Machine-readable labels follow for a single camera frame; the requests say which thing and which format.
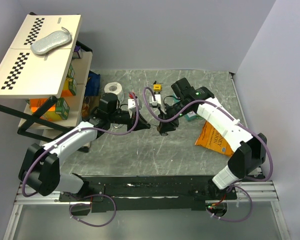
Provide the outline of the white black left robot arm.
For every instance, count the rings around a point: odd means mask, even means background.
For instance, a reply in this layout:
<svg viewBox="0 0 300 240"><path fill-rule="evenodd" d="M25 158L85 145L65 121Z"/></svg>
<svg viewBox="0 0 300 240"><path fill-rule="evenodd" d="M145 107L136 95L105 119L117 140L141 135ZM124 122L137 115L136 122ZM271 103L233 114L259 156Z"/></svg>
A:
<svg viewBox="0 0 300 240"><path fill-rule="evenodd" d="M111 124L125 125L127 134L150 129L151 125L142 117L140 109L141 102L135 96L128 100L128 109L122 110L118 96L105 93L90 116L75 128L44 145L32 144L26 151L18 175L22 195L31 197L26 193L26 186L29 186L42 196L61 191L71 193L77 201L85 200L90 192L89 181L76 173L62 173L61 164L85 144L104 133L110 134Z"/></svg>

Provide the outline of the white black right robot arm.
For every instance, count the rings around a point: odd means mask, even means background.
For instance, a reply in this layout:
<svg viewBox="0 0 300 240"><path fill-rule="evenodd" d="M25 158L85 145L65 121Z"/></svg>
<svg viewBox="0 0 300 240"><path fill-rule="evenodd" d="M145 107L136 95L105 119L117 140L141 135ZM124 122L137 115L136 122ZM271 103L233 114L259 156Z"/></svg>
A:
<svg viewBox="0 0 300 240"><path fill-rule="evenodd" d="M159 131L174 131L179 125L179 118L194 112L209 123L226 141L232 155L226 166L211 180L208 193L213 199L220 199L230 185L247 178L248 175L262 165L268 152L267 139L256 134L240 123L221 105L214 94L206 87L195 89L186 78L182 78L171 85L177 102L168 105L160 93L151 93L144 98L146 107L158 108L160 114Z"/></svg>

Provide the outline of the small brass padlock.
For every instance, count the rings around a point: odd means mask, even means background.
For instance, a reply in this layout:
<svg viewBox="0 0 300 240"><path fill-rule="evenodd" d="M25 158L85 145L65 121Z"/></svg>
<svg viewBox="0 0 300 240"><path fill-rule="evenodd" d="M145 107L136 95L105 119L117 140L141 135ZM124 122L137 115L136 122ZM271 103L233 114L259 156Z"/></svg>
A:
<svg viewBox="0 0 300 240"><path fill-rule="evenodd" d="M156 129L161 136L165 137L168 135L168 132L164 125L159 125L156 127Z"/></svg>

